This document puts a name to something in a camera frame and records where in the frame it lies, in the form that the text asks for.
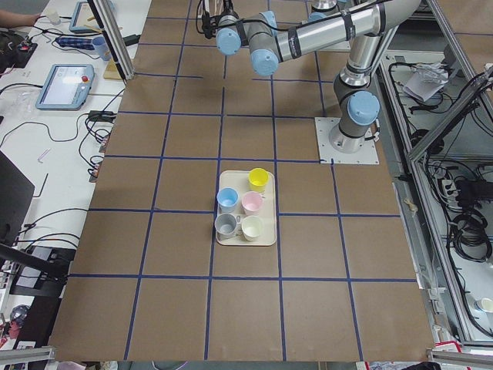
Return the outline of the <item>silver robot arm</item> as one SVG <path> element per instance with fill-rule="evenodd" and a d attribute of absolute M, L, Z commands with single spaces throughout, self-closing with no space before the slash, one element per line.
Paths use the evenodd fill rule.
<path fill-rule="evenodd" d="M 329 142 L 341 153 L 356 153 L 380 112 L 380 103 L 369 85 L 378 56 L 387 48 L 385 39 L 413 15 L 419 4 L 359 1 L 350 8 L 338 8 L 336 1 L 314 1 L 307 21 L 280 29 L 272 11 L 241 18 L 233 3 L 224 1 L 222 12 L 213 15 L 209 3 L 201 1 L 196 10 L 196 27 L 207 39 L 215 39 L 225 56 L 247 47 L 253 70 L 260 76 L 273 75 L 282 62 L 349 42 L 350 55 L 334 81 L 342 117 L 330 131 Z"/>

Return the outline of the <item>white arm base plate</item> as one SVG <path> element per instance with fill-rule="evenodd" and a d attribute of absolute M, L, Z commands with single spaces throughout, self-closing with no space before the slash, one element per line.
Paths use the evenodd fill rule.
<path fill-rule="evenodd" d="M 338 117 L 316 117 L 319 161 L 324 164 L 378 165 L 376 142 L 371 127 L 365 136 L 352 139 L 340 131 Z"/>

